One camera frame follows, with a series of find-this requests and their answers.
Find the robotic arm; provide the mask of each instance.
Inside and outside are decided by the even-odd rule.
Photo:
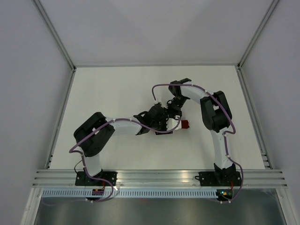
[[[223,111],[217,108],[217,104],[213,99],[209,97],[205,91],[193,87],[191,84],[193,83],[188,78],[171,82],[169,91],[174,95],[174,98],[167,102],[167,107],[163,107],[160,103],[157,103],[152,106],[149,111],[141,112],[129,119],[116,120],[105,117],[102,113],[97,112],[85,121],[74,132],[77,143],[101,125],[113,120],[111,124],[105,126],[91,138],[80,144],[89,174],[96,176],[102,171],[99,153],[113,135],[142,135],[148,133],[151,129],[156,130],[157,135],[161,133],[171,134],[175,129],[188,128],[188,122],[186,120],[180,121],[182,117],[181,108],[186,100],[191,99],[200,104],[202,120],[212,135],[215,149],[215,177],[220,184],[230,178],[235,173],[235,165],[226,155],[223,135],[223,133],[229,129],[230,123]],[[232,118],[224,93],[221,91],[215,92],[213,93],[213,97],[221,103],[229,117]]]

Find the white wall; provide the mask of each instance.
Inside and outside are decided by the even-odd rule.
[[[300,211],[300,1],[282,0],[243,69],[276,168]]]
[[[272,0],[41,0],[76,66],[237,63]]]
[[[0,7],[0,224],[19,224],[70,68],[30,0]]]

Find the perforated metal strip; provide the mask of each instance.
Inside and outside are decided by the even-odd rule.
[[[106,188],[102,197],[110,194]],[[216,189],[119,189],[113,197],[119,198],[216,198]],[[90,188],[45,188],[43,197],[95,197]]]

